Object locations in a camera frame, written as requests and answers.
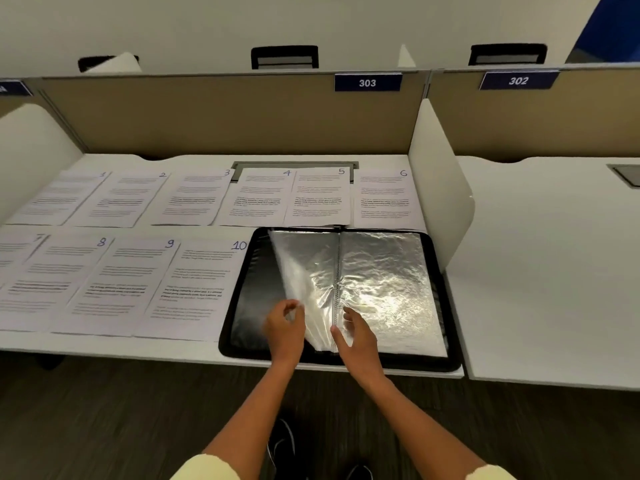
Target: white desk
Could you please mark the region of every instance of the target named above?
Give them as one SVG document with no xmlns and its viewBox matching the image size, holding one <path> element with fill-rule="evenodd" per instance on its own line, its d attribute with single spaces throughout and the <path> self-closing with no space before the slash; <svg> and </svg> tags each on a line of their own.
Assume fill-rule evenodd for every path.
<svg viewBox="0 0 640 480">
<path fill-rule="evenodd" d="M 476 215 L 447 268 L 471 378 L 640 388 L 637 159 L 460 157 Z"/>
<path fill-rule="evenodd" d="M 71 168 L 76 170 L 130 171 L 158 169 L 160 171 L 191 172 L 205 171 L 207 168 L 230 167 L 235 161 L 358 161 L 360 168 L 405 168 L 406 155 L 186 155 L 163 161 L 146 161 L 134 155 L 85 155 Z M 162 206 L 162 188 L 132 229 L 105 228 L 102 231 L 116 237 L 122 235 L 176 236 L 180 239 L 235 236 L 249 240 L 254 228 L 212 226 L 151 226 L 149 218 L 156 206 Z M 43 232 L 73 232 L 69 226 L 37 226 Z M 86 228 L 86 233 L 101 232 L 96 228 Z M 218 363 L 227 365 L 268 366 L 268 362 L 225 357 L 220 354 L 217 342 L 190 342 L 186 340 L 142 339 L 138 337 L 98 337 L 91 335 L 62 335 L 57 333 L 32 333 L 0 331 L 0 349 L 58 353 L 66 355 L 110 356 L 120 358 L 171 360 L 178 362 Z M 303 363 L 299 369 L 345 372 L 343 366 Z M 428 376 L 460 378 L 462 368 L 447 374 L 437 372 L 389 370 L 389 374 L 404 376 Z"/>
</svg>

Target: shoe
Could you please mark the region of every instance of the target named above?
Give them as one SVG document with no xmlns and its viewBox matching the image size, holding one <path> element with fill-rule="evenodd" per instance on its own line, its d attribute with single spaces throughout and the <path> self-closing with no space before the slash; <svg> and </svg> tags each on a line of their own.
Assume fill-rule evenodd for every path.
<svg viewBox="0 0 640 480">
<path fill-rule="evenodd" d="M 296 442 L 289 423 L 282 418 L 277 418 L 273 425 L 267 451 L 276 471 L 279 468 L 283 470 L 292 468 L 296 457 Z"/>
<path fill-rule="evenodd" d="M 347 475 L 347 480 L 373 480 L 373 473 L 368 466 L 357 464 Z"/>
</svg>

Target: sleeve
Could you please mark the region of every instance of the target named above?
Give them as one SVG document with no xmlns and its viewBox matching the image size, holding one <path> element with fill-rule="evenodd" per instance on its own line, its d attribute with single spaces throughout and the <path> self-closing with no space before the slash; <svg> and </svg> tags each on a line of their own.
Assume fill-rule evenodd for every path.
<svg viewBox="0 0 640 480">
<path fill-rule="evenodd" d="M 478 468 L 472 474 L 467 475 L 467 480 L 515 480 L 507 470 L 495 465 L 485 465 Z"/>
<path fill-rule="evenodd" d="M 171 480 L 240 480 L 240 477 L 217 456 L 200 454 L 188 459 Z"/>
</svg>

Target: paper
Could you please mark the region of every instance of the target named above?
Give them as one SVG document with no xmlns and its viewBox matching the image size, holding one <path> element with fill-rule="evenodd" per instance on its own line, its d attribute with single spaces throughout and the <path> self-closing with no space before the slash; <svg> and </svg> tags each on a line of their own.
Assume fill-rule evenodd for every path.
<svg viewBox="0 0 640 480">
<path fill-rule="evenodd" d="M 183 242 L 135 335 L 217 342 L 246 247 L 244 241 Z"/>
<path fill-rule="evenodd" d="M 208 226 L 216 218 L 233 170 L 210 171 L 206 175 L 181 177 L 154 225 Z"/>
<path fill-rule="evenodd" d="M 354 227 L 426 232 L 411 170 L 354 170 Z"/>
<path fill-rule="evenodd" d="M 5 224 L 60 226 L 111 172 L 82 173 L 64 170 L 12 215 Z"/>
<path fill-rule="evenodd" d="M 281 226 L 296 171 L 287 168 L 246 168 L 220 209 L 222 226 Z"/>
<path fill-rule="evenodd" d="M 0 288 L 41 245 L 47 234 L 24 230 L 0 232 Z"/>
<path fill-rule="evenodd" d="M 131 336 L 179 245 L 175 239 L 116 239 L 51 331 Z"/>
<path fill-rule="evenodd" d="M 296 172 L 284 218 L 286 227 L 348 225 L 348 168 L 301 168 Z"/>
<path fill-rule="evenodd" d="M 46 330 L 112 241 L 99 235 L 48 238 L 0 290 L 0 329 Z"/>
<path fill-rule="evenodd" d="M 80 227 L 133 227 L 168 173 L 112 175 L 69 219 Z"/>
</svg>

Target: blue sign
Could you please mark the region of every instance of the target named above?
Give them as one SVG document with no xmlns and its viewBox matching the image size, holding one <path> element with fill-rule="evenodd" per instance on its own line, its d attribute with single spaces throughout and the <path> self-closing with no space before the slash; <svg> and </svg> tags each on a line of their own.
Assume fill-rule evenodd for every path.
<svg viewBox="0 0 640 480">
<path fill-rule="evenodd" d="M 334 90 L 338 91 L 399 91 L 401 72 L 336 74 Z"/>
<path fill-rule="evenodd" d="M 485 72 L 480 90 L 496 89 L 550 89 L 560 71 Z"/>
<path fill-rule="evenodd" d="M 0 79 L 0 96 L 33 96 L 33 94 L 21 80 Z"/>
</svg>

